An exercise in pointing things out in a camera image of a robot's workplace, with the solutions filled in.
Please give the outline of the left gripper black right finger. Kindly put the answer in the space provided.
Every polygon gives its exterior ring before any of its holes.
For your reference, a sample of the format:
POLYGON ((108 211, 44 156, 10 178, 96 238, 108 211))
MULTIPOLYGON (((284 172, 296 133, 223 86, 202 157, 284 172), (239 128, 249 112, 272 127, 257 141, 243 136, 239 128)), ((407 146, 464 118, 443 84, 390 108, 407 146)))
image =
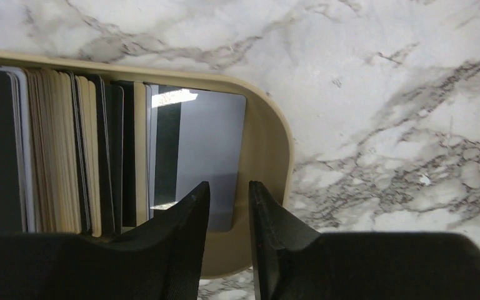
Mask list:
POLYGON ((327 232, 249 183, 257 299, 480 299, 480 250, 449 232, 327 232))

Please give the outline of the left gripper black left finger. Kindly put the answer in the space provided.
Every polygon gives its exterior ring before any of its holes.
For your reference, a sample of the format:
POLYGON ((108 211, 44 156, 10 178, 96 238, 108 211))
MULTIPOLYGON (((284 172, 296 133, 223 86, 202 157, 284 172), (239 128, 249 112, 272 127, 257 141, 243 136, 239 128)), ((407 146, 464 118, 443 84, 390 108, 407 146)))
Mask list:
POLYGON ((110 241, 0 234, 0 299, 196 299, 210 187, 110 241))

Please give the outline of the silver credit card stack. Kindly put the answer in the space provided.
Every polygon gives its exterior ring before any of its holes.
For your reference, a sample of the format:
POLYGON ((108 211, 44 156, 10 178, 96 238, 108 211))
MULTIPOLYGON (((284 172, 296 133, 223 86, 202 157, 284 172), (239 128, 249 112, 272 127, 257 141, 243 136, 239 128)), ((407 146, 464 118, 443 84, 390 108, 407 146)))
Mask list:
POLYGON ((246 98, 0 66, 0 233, 119 234, 202 181, 233 223, 246 98))

